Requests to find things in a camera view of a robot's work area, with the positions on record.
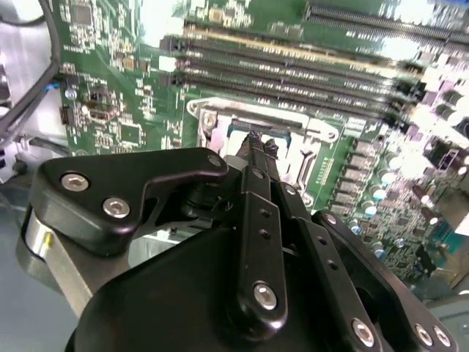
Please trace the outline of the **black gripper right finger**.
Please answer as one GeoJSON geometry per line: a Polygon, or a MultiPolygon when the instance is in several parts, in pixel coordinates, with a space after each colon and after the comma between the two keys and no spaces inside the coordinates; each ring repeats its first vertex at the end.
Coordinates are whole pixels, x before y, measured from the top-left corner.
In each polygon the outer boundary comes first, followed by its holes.
{"type": "Polygon", "coordinates": [[[449,330],[335,215],[273,187],[287,258],[289,317],[267,351],[457,351],[449,330]]]}

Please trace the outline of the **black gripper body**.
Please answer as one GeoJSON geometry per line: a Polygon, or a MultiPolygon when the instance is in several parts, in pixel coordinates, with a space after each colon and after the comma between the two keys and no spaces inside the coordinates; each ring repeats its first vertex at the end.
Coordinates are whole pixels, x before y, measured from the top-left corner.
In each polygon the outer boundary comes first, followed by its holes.
{"type": "Polygon", "coordinates": [[[74,351],[341,351],[342,332],[308,260],[284,252],[287,320],[267,337],[232,317],[235,238],[198,234],[101,287],[74,351]]]}

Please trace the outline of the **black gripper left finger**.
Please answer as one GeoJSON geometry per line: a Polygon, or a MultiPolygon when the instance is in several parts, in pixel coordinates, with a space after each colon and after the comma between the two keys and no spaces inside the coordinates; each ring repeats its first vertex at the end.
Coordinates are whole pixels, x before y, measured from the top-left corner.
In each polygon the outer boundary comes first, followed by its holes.
{"type": "Polygon", "coordinates": [[[287,320],[273,143],[255,134],[236,156],[207,148],[46,161],[32,185],[24,236],[80,317],[112,279],[198,234],[234,236],[232,317],[278,331],[287,320]]]}

